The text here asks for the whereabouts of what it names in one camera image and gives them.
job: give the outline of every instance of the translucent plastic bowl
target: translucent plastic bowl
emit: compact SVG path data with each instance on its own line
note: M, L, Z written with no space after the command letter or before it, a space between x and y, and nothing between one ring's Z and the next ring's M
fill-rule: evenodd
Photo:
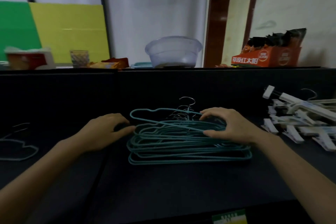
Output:
M153 68L195 67L202 44L186 36L166 36L151 41L145 47Z

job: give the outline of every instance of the round logo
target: round logo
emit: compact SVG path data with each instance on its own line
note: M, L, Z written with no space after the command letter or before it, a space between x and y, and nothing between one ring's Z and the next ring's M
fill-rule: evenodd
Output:
M280 66L287 65L290 59L291 59L291 50L284 49L279 56L279 65Z
M261 50L259 52L259 61L266 61L268 59L268 52L266 50Z

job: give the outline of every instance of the green board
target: green board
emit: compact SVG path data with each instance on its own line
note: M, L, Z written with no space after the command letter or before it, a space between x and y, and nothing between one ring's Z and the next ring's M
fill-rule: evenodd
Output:
M41 48L29 3L0 1L0 61L6 60L7 46Z

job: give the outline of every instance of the person's left arm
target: person's left arm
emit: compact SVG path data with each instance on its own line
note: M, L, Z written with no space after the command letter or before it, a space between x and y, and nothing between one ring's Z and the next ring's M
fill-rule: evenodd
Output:
M23 223L56 177L87 151L100 150L134 131L134 126L113 132L129 123L121 114L90 120L77 134L59 141L46 155L0 190L0 222Z

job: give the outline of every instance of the person's right arm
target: person's right arm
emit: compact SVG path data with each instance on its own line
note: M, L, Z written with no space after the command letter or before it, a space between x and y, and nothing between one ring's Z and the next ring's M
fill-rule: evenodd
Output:
M270 159L315 223L336 223L336 185L296 154L280 137L263 131L233 109L214 107L201 113L200 120L217 116L227 123L225 131L207 130L205 135L254 144Z

